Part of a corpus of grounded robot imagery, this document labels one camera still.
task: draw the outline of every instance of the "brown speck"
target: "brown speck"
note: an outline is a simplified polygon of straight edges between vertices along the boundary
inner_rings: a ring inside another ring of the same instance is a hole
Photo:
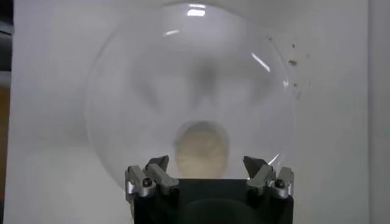
[[[297,61],[294,61],[294,60],[288,60],[288,63],[292,66],[296,66],[298,64]]]

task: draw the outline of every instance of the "metal clamp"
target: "metal clamp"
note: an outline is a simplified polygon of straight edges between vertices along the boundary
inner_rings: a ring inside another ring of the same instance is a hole
[[[247,185],[249,189],[255,190],[257,196],[264,194],[266,188],[269,186],[272,180],[275,179],[275,172],[272,166],[264,164],[261,166],[260,170],[256,175],[247,180]]]
[[[271,183],[272,196],[285,199],[293,196],[294,172],[290,168],[282,167],[278,177]]]
[[[156,184],[139,166],[130,166],[125,172],[126,200],[131,203],[134,196],[150,197],[154,195]]]
[[[179,193],[179,180],[170,177],[159,165],[153,163],[145,167],[145,173],[160,185],[164,195]]]

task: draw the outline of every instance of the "bolt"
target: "bolt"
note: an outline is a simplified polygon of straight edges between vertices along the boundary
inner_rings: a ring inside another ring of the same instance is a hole
[[[145,178],[143,181],[142,181],[142,186],[144,187],[150,187],[152,185],[153,181],[152,179],[150,179],[149,177]]]
[[[275,180],[275,187],[285,188],[285,182],[282,179],[276,179]]]

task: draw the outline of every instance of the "transparent dome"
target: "transparent dome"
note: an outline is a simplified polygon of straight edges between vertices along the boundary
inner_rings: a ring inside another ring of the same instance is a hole
[[[292,146],[286,68],[260,29],[223,9],[177,4],[128,19],[91,69],[90,142],[124,171],[169,155],[177,178],[247,178],[243,156],[276,168]]]

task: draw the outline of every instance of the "beige circular object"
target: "beige circular object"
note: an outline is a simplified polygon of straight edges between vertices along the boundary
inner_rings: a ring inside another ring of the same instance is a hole
[[[196,122],[183,128],[176,141],[176,166],[187,178],[219,178],[225,171],[228,142],[221,127]]]

